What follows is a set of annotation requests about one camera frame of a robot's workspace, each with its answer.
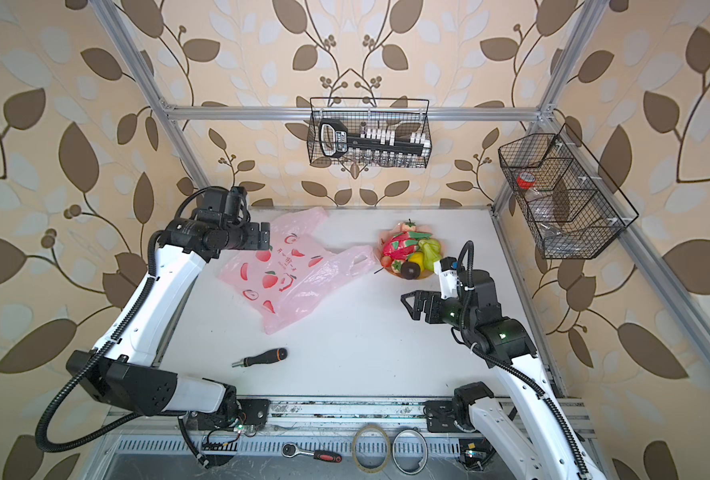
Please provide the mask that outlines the pink plastic fruit-print bag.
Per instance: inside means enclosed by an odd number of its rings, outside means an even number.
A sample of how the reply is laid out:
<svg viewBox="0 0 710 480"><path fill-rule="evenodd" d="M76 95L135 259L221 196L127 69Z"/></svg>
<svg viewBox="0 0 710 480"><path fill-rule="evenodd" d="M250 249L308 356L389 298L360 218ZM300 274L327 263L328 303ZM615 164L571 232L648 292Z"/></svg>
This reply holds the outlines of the pink plastic fruit-print bag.
<svg viewBox="0 0 710 480"><path fill-rule="evenodd" d="M267 250L240 252L220 271L218 279L260 313L265 334L301 320L324 297L376 269L370 246L333 253L312 236L327 219L321 207L284 214L270 222Z"/></svg>

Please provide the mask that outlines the dark purple mangosteen toy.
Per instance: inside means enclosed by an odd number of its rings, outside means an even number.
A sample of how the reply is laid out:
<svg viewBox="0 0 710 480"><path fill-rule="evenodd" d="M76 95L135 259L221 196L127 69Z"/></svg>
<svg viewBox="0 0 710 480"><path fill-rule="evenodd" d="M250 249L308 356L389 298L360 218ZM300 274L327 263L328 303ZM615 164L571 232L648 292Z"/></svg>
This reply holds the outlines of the dark purple mangosteen toy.
<svg viewBox="0 0 710 480"><path fill-rule="evenodd" d="M403 262L400 267L400 276L406 280L415 280L422 273L422 267L412 261Z"/></svg>

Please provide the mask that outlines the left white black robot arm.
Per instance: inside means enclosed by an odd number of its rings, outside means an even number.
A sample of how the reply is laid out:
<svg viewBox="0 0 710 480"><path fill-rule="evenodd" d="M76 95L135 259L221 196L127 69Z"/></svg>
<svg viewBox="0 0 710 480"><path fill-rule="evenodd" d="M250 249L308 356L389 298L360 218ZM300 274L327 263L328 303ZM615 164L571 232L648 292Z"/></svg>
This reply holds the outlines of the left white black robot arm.
<svg viewBox="0 0 710 480"><path fill-rule="evenodd" d="M70 451L141 417L184 419L196 413L214 429L242 422L234 386L181 377L158 368L156 361L178 308L204 267L225 250L266 251L269 247L270 225L252 221L245 188L210 186L189 195L166 228L151 234L147 271L116 321L91 350L76 350L70 356L71 377L39 419L35 445L46 453ZM95 401L127 413L78 439L52 441L50 423L76 387Z"/></svg>

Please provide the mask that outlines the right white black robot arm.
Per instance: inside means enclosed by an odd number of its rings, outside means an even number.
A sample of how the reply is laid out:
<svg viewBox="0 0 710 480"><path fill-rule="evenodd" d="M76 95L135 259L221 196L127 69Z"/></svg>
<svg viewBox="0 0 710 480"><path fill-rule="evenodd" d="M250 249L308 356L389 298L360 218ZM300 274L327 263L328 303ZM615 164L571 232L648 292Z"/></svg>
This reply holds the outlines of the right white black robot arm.
<svg viewBox="0 0 710 480"><path fill-rule="evenodd" d="M456 427L479 432L518 479L602 479L551 387L529 331L503 314L491 275L474 266L474 244L435 264L440 288L405 293L410 317L446 324L455 341L486 363L519 415L516 423L483 382L454 391Z"/></svg>

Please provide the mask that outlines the green pear toy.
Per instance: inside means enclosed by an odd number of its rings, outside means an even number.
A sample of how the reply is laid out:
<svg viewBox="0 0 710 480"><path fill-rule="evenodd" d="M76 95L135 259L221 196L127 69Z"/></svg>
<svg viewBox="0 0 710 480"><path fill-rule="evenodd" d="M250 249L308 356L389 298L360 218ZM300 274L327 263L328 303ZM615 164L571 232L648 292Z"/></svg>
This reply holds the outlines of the green pear toy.
<svg viewBox="0 0 710 480"><path fill-rule="evenodd" d="M419 247L423 254L424 268L433 272L434 264L442 259L440 242L435 238L426 238L419 241Z"/></svg>

